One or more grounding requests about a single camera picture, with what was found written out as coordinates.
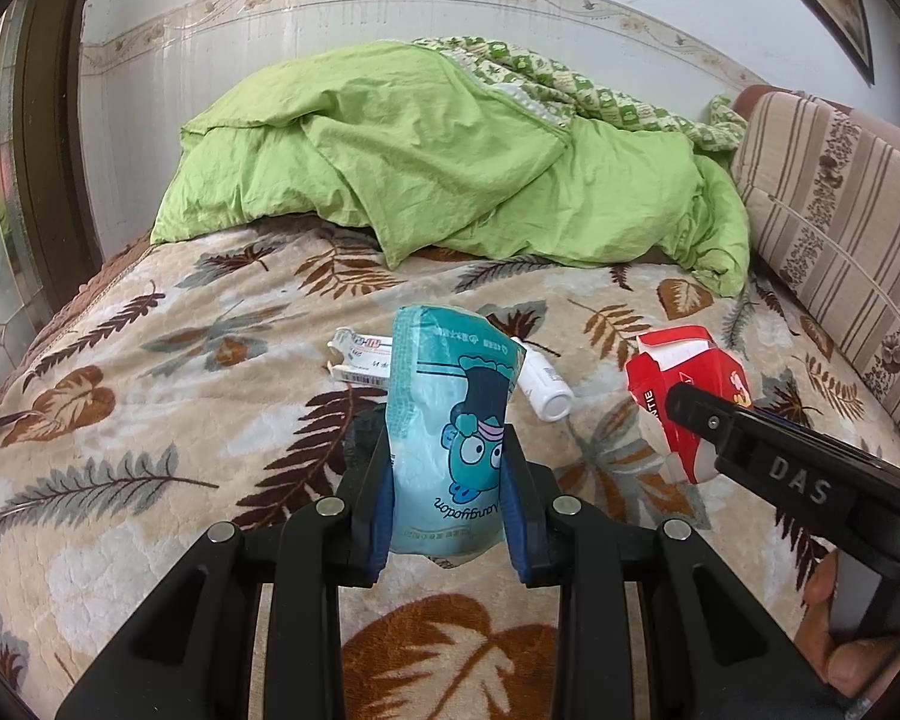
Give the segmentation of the red white snack bag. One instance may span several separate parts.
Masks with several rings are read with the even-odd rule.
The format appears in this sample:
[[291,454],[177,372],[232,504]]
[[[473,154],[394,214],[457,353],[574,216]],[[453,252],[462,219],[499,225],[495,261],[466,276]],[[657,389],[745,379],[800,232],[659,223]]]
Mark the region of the red white snack bag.
[[702,325],[681,325],[640,333],[637,355],[626,364],[628,390],[637,406],[637,424],[645,442],[663,458],[660,475],[667,483],[706,483],[717,475],[715,434],[724,426],[726,406],[704,416],[702,426],[685,427],[670,415],[668,395],[676,385],[740,408],[752,405],[745,369],[718,348]]

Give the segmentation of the teal cartoon tissue pack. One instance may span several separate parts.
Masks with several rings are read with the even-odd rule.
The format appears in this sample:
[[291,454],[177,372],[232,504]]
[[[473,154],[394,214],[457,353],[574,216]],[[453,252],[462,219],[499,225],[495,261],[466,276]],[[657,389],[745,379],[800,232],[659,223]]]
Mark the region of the teal cartoon tissue pack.
[[478,314],[398,310],[385,408],[393,553],[464,561],[499,541],[505,415],[522,364],[520,344]]

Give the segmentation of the white small bottle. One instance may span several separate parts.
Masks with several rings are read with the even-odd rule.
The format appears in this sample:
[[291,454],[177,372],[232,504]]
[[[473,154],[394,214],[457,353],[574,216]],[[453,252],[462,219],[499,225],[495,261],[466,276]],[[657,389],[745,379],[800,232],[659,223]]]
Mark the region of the white small bottle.
[[514,338],[523,349],[523,362],[518,374],[518,387],[543,422],[567,418],[574,406],[574,392],[553,365],[523,340]]

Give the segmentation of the striped floral headboard cushion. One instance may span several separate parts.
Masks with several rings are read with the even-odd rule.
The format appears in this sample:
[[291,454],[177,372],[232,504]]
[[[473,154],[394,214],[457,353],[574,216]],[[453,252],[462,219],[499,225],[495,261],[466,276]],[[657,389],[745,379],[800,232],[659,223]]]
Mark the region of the striped floral headboard cushion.
[[900,429],[900,128],[775,86],[733,107],[756,254]]

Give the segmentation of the white medicine box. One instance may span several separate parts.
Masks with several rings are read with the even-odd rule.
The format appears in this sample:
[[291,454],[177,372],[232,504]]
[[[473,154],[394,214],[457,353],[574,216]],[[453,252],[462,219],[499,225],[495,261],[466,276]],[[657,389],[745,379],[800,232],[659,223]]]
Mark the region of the white medicine box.
[[354,328],[336,328],[328,342],[329,375],[334,380],[386,390],[390,382],[390,337],[359,333]]

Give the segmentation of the green quilt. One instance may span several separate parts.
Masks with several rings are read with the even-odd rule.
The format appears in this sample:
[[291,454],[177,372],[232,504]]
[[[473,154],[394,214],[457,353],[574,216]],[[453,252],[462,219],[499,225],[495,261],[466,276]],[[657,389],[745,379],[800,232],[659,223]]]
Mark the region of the green quilt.
[[247,76],[182,127],[158,244],[312,213],[427,247],[570,266],[660,252],[722,296],[749,270],[727,98],[691,121],[484,37],[375,41]]

